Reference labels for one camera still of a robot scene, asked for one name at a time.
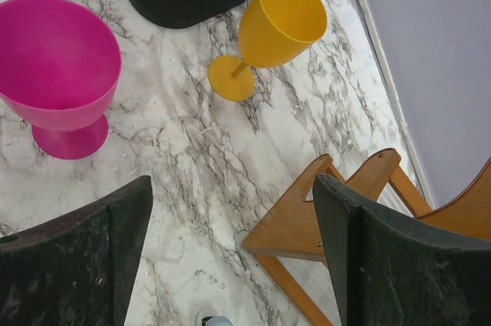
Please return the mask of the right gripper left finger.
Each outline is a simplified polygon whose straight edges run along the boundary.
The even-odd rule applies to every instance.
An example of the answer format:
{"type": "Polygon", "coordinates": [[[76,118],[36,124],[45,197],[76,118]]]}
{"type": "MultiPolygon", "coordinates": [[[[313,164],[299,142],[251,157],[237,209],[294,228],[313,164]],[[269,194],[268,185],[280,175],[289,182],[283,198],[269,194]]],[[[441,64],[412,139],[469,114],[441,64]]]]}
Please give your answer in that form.
{"type": "Polygon", "coordinates": [[[1,239],[3,325],[122,325],[153,208],[149,176],[1,239]]]}

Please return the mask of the pink wine glass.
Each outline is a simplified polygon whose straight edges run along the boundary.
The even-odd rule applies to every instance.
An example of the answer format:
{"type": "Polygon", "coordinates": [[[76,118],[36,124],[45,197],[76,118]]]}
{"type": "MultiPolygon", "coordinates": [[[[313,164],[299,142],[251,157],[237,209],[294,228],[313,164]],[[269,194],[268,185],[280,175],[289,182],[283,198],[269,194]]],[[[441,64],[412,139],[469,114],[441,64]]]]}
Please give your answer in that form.
{"type": "Polygon", "coordinates": [[[122,63],[112,30],[83,5],[1,4],[1,98],[53,157],[78,160],[102,147],[122,63]]]}

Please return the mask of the yellow wine glass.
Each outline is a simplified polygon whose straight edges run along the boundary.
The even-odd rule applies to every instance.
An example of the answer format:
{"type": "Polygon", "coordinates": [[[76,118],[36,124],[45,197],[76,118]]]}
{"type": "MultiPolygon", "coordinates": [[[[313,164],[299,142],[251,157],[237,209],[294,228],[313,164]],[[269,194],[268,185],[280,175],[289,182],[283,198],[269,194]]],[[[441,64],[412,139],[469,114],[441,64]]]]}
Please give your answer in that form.
{"type": "Polygon", "coordinates": [[[322,0],[251,0],[239,26],[240,56],[222,55],[211,62],[212,89],[230,101],[251,97],[253,68],[290,62],[322,38],[327,27],[322,0]]]}

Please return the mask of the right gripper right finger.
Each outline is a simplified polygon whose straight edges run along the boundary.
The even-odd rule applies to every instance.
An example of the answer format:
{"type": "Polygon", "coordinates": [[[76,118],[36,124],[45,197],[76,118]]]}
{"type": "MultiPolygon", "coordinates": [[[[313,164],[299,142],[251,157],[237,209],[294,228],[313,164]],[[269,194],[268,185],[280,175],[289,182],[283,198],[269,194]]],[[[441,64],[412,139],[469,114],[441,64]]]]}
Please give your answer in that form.
{"type": "Polygon", "coordinates": [[[488,325],[490,243],[320,175],[313,202],[343,325],[488,325]]]}

